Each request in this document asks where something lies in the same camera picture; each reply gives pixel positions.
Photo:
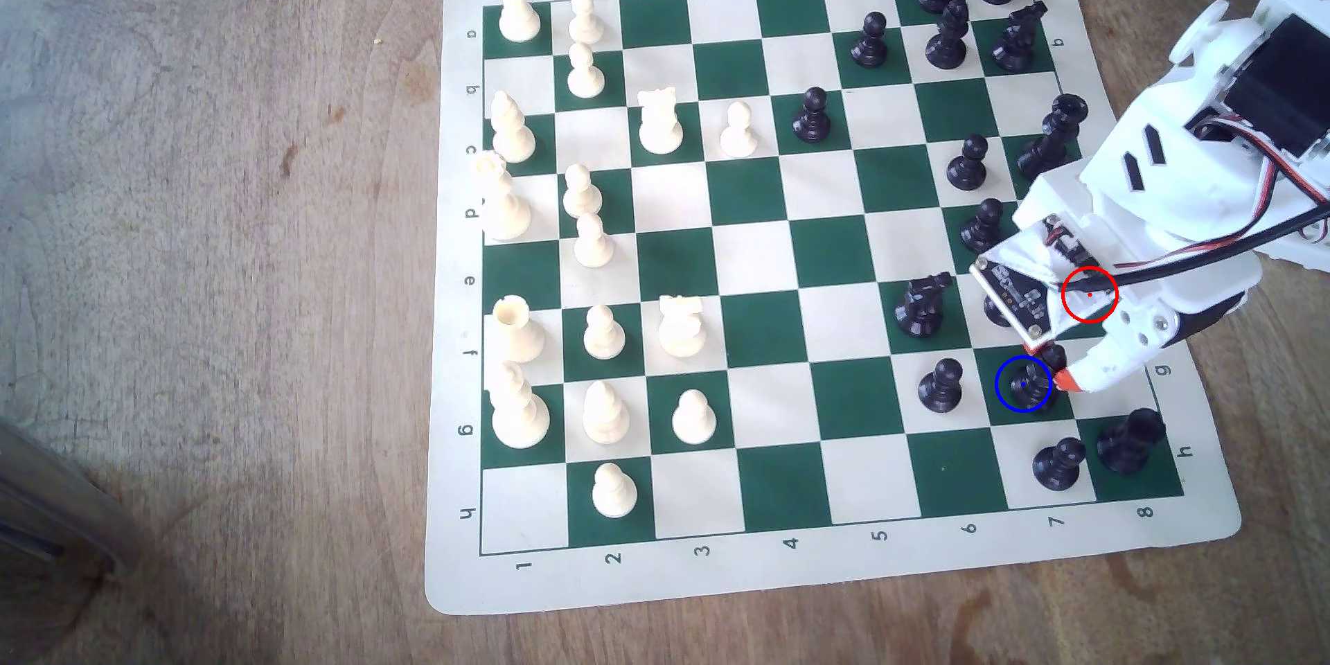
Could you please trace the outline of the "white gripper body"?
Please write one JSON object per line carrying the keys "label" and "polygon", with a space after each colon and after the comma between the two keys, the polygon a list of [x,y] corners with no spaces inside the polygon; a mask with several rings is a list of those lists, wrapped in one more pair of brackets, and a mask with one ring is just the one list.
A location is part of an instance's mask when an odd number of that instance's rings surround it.
{"label": "white gripper body", "polygon": [[1101,317],[1113,301],[1113,313],[1166,307],[1181,317],[1178,335],[1192,335],[1237,309],[1261,279],[1260,262],[1242,249],[1225,258],[1226,235],[1204,219],[1192,222],[1177,213],[1182,188],[1138,193],[1145,218],[1117,203],[1084,178],[1087,166],[1045,172],[1031,184],[1021,202],[1021,223],[1041,226],[1055,215],[1071,230],[1071,242],[1085,249],[1085,259],[1064,259],[1057,249],[1036,257],[1057,273],[1057,282],[1108,283],[1107,291],[1068,290],[1068,305]]}

